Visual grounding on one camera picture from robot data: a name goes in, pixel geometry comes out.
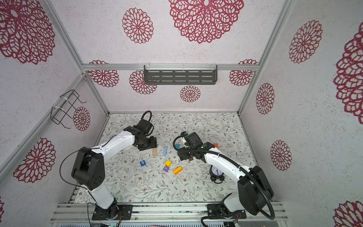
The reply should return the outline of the orange wooden cylinder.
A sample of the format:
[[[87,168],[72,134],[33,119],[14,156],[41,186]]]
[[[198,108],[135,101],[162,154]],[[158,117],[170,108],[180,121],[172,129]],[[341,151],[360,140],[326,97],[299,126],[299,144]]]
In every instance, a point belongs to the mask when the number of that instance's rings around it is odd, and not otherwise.
[[[180,173],[181,171],[183,171],[183,168],[181,166],[178,166],[176,169],[173,170],[173,173],[175,175],[177,175],[178,173]]]

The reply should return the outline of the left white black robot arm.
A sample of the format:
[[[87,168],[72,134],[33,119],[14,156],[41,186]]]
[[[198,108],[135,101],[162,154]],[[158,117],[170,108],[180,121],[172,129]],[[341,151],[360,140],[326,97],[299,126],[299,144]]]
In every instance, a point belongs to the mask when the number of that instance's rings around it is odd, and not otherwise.
[[[150,135],[153,130],[154,126],[151,124],[146,127],[129,126],[103,144],[77,151],[71,176],[86,188],[95,201],[92,220],[123,218],[122,209],[118,207],[116,198],[105,184],[105,164],[114,155],[132,146],[140,151],[156,148],[157,139]]]

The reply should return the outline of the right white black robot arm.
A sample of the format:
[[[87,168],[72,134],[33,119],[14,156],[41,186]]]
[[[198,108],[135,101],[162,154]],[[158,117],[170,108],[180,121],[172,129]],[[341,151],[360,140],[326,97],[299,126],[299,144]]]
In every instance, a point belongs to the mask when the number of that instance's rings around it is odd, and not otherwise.
[[[209,219],[240,218],[244,211],[254,216],[260,213],[270,220],[275,219],[275,211],[271,204],[274,192],[260,167],[249,167],[238,163],[214,144],[203,142],[195,132],[182,132],[174,139],[173,148],[180,160],[196,158],[221,172],[220,175],[211,172],[212,178],[228,176],[236,183],[237,192],[227,195],[220,201],[217,215],[209,216]]]

